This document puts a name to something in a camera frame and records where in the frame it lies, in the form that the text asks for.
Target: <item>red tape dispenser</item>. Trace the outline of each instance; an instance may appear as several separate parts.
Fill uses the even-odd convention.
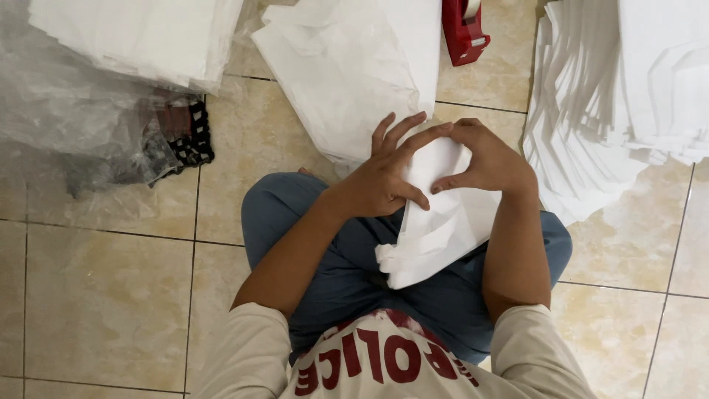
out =
[[[480,0],[443,0],[443,32],[454,67],[475,62],[490,44],[483,33]]]

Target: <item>person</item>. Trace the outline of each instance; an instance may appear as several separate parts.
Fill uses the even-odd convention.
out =
[[[251,274],[201,375],[213,398],[592,398],[554,328],[551,289],[569,233],[539,211],[534,171],[477,119],[434,126],[409,116],[372,135],[372,157],[328,187],[300,170],[245,195]],[[488,243],[401,290],[381,284],[374,248],[396,243],[403,207],[428,198],[401,178],[411,156],[449,137],[471,152],[458,187],[501,191]],[[492,373],[476,364],[491,355]],[[286,370],[292,365],[291,377]]]

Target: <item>hand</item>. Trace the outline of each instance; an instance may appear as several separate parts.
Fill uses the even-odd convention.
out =
[[[478,119],[460,119],[450,132],[450,138],[470,149],[470,165],[463,173],[434,182],[433,194],[458,187],[474,187],[508,194],[537,195],[537,177],[532,167]]]
[[[399,122],[386,132],[396,115],[382,120],[372,135],[372,157],[342,182],[327,189],[323,196],[332,200],[333,209],[344,219],[390,215],[414,201],[429,210],[428,198],[418,188],[403,181],[401,174],[411,156],[436,138],[448,136],[453,124],[433,126],[406,139],[396,147],[406,132],[422,124],[426,113],[420,112]]]

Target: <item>forearm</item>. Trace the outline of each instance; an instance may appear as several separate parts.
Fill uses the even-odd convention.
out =
[[[493,323],[507,309],[551,302],[536,186],[503,193],[488,244],[482,293]]]
[[[232,309],[249,302],[276,309],[288,319],[315,275],[323,254],[347,220],[326,190],[271,248],[242,284]]]

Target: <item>tile floor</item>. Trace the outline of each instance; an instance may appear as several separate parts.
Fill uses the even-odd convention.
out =
[[[267,3],[247,1],[247,10]],[[486,6],[493,41],[473,65],[451,67],[442,47],[437,119],[479,118],[519,149],[536,6]],[[259,24],[247,18],[240,29]],[[233,53],[224,85],[247,96],[208,98],[214,163],[154,190],[79,200],[0,181],[0,398],[189,395],[249,273],[245,191],[300,166],[336,181],[254,46],[241,40]],[[116,201],[127,211],[103,212]],[[709,396],[707,225],[709,162],[669,162],[570,227],[575,251],[553,313],[599,398]]]

